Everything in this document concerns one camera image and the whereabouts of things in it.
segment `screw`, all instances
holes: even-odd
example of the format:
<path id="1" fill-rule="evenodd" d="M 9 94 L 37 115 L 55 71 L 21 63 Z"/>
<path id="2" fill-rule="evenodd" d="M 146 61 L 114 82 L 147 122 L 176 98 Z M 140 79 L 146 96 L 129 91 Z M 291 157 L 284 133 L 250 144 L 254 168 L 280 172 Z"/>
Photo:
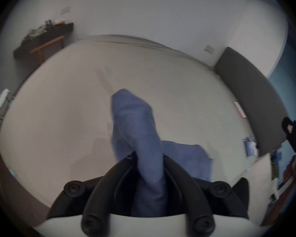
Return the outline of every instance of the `screw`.
<path id="1" fill-rule="evenodd" d="M 214 221 L 211 216 L 202 216 L 194 222 L 194 230 L 200 234 L 209 234 L 214 228 Z"/>
<path id="2" fill-rule="evenodd" d="M 78 192 L 80 190 L 80 185 L 79 184 L 71 184 L 69 186 L 69 190 L 71 192 Z"/>
<path id="3" fill-rule="evenodd" d="M 218 193 L 223 193 L 223 192 L 226 191 L 226 187 L 225 187 L 225 185 L 218 184 L 218 185 L 216 185 L 215 190 L 216 190 Z"/>
<path id="4" fill-rule="evenodd" d="M 83 227 L 87 232 L 99 233 L 102 231 L 102 222 L 98 217 L 88 215 L 83 220 Z"/>

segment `electrical outlet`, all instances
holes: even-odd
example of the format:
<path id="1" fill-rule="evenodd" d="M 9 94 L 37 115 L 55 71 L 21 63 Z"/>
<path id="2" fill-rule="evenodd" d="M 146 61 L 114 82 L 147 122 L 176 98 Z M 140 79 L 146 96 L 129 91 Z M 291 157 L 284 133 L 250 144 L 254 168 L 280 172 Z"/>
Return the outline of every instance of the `electrical outlet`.
<path id="1" fill-rule="evenodd" d="M 65 8 L 62 8 L 62 11 L 60 12 L 60 15 L 66 14 L 70 12 L 70 6 L 67 6 Z"/>
<path id="2" fill-rule="evenodd" d="M 210 45 L 206 45 L 204 50 L 209 52 L 210 54 L 212 54 L 214 52 L 214 49 Z"/>

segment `dark gray panel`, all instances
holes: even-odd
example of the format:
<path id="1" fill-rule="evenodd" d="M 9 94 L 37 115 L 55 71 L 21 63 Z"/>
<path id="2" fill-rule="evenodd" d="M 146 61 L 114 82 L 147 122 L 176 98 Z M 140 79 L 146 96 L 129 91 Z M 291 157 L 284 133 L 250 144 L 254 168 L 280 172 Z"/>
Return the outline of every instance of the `dark gray panel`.
<path id="1" fill-rule="evenodd" d="M 227 47 L 215 72 L 233 92 L 244 110 L 260 147 L 260 156 L 286 140 L 281 123 L 287 111 L 268 79 L 245 57 Z"/>

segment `round black knob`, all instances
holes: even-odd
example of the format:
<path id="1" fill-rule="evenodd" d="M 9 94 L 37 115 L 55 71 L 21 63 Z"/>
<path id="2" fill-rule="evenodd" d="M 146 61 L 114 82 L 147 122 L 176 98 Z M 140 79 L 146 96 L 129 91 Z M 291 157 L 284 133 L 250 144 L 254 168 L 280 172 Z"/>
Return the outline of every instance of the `round black knob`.
<path id="1" fill-rule="evenodd" d="M 202 216 L 194 221 L 194 231 L 201 235 L 209 235 L 215 229 L 213 216 Z"/>
<path id="2" fill-rule="evenodd" d="M 85 190 L 86 186 L 80 181 L 71 181 L 64 186 L 64 192 L 72 198 L 81 196 Z"/>
<path id="3" fill-rule="evenodd" d="M 81 229 L 88 236 L 93 236 L 103 230 L 102 221 L 93 215 L 87 215 L 82 218 Z"/>
<path id="4" fill-rule="evenodd" d="M 217 198 L 224 198 L 230 194 L 231 186 L 226 182 L 217 181 L 212 183 L 209 191 Z"/>

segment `blue cloth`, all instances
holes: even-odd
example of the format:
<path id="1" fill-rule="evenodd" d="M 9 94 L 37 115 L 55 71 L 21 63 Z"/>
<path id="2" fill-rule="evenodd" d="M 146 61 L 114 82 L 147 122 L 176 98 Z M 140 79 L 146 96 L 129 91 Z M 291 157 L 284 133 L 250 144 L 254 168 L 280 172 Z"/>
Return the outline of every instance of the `blue cloth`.
<path id="1" fill-rule="evenodd" d="M 161 141 L 151 107 L 126 89 L 111 98 L 113 116 L 112 147 L 118 161 L 136 151 L 138 180 L 132 216 L 166 216 L 167 187 L 162 154 L 180 164 L 191 176 L 210 180 L 212 161 L 199 145 Z"/>

